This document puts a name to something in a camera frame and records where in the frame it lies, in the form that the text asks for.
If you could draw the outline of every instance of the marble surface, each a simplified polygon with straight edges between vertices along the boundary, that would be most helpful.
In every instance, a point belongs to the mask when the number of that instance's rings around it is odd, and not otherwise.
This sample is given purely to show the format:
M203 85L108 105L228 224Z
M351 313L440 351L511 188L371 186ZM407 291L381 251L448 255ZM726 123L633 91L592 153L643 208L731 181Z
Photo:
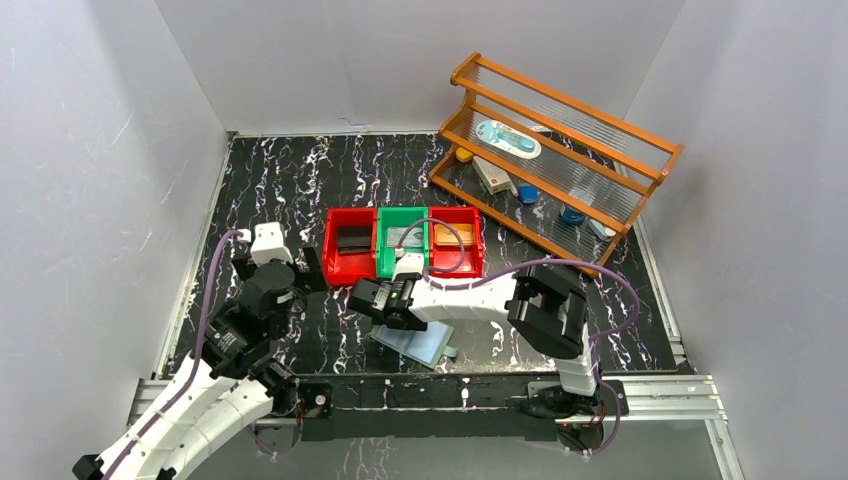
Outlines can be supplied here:
M287 245L295 254L304 244L314 244L320 250L328 208L459 205L455 197L427 181L427 173L447 148L448 143L435 135L234 140L175 358L182 358L194 344L211 249L223 232L280 221L286 229ZM553 214L547 210L544 215ZM485 215L482 218L487 272L545 256L543 250L523 237ZM635 326L600 345L602 367L607 372L676 370L644 259L632 232L606 266L620 272L636 287L642 304ZM609 328L624 320L629 300L622 300L616 284L586 275L579 279L589 298L590 322L597 328ZM212 286L212 311L235 295L238 285L230 264L222 264ZM346 309L349 293L349 288L341 288L313 295L305 314L292 321L290 334L279 343L278 358L297 373L430 371L369 340L370 321ZM453 325L450 344L459 347L459 356L455 361L443 358L437 372L554 371L552 360L536 353L509 325L472 321Z

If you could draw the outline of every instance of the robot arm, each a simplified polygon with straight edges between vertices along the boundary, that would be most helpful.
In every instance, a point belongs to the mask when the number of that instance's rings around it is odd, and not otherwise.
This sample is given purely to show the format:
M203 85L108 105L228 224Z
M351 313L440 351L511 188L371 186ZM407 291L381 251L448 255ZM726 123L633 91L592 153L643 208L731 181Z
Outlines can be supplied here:
M295 409L298 379L273 359L257 371L260 376L239 382L200 417L164 462L157 480L185 480L238 432L272 412L286 415Z
M294 263L279 223L257 225L255 233L251 239L241 231L252 244L249 255L233 259L242 291L198 332L204 336L200 358L186 357L173 381L111 447L80 458L73 468L77 479L186 478L248 424L294 409L299 382L268 358L271 344L288 333L296 302L326 290L327 283L313 249L303 250L307 269Z
M448 290L423 279L423 270L421 254L406 254L391 282L358 281L348 307L370 316L374 324L400 330L423 331L434 321L509 323L535 350L554 358L564 392L595 395L586 297L577 283L534 266L474 288ZM439 282L466 285L473 280Z

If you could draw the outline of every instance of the white wall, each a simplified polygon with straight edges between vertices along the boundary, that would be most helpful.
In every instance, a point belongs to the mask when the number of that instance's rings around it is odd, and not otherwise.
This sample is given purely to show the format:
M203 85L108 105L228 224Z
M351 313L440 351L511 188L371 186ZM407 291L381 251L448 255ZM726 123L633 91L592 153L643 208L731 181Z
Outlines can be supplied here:
M435 130L478 50L624 115L682 1L157 0L227 130Z
M627 120L686 144L644 213L748 478L843 478L848 4L687 2Z
M152 0L0 3L3 478L123 432L225 149Z

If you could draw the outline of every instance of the plastic container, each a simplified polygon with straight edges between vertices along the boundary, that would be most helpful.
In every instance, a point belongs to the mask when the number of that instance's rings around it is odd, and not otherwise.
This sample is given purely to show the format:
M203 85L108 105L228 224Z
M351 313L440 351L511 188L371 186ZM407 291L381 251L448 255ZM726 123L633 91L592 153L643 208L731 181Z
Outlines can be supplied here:
M395 246L388 245L390 228L405 228L416 220L427 218L427 207L383 207L377 211L377 277L392 278L395 273ZM430 261L430 231L421 225L421 247L404 247L407 253L424 254L424 264Z
M339 228L369 227L371 245L362 253L340 253ZM374 268L377 245L376 208L331 208L327 211L327 229L324 233L323 269L327 283L339 287L353 285L360 278L376 278Z
M462 163L469 162L473 156L471 152L462 147L456 149L456 159Z
M462 265L453 272L430 272L434 277L476 278L483 276L483 233L480 229L480 211L477 207L430 207L429 215L447 223L468 223L472 226L474 242L465 245ZM459 246L436 244L436 226L430 224L430 265L450 268L459 259Z

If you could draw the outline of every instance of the wooden shelf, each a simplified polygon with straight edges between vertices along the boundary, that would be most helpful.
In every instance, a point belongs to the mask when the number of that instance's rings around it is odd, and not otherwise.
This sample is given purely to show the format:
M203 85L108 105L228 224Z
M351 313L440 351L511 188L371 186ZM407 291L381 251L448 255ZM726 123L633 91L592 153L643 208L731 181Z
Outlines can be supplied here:
M563 258L606 262L683 150L682 145L583 104L479 53L454 70L451 83L466 92L462 104L439 130L453 146L430 172L430 180ZM539 155L523 158L481 140L476 128L487 120L538 141ZM547 128L553 135L543 135L529 125ZM564 138L565 144L557 137ZM572 143L614 164L591 154L583 156L569 148ZM527 207L508 194L489 195L473 168L456 161L457 147L542 190L538 208L545 210L543 218L523 214ZM615 236L600 241L585 223L579 227L565 224L558 215L563 203L611 228Z

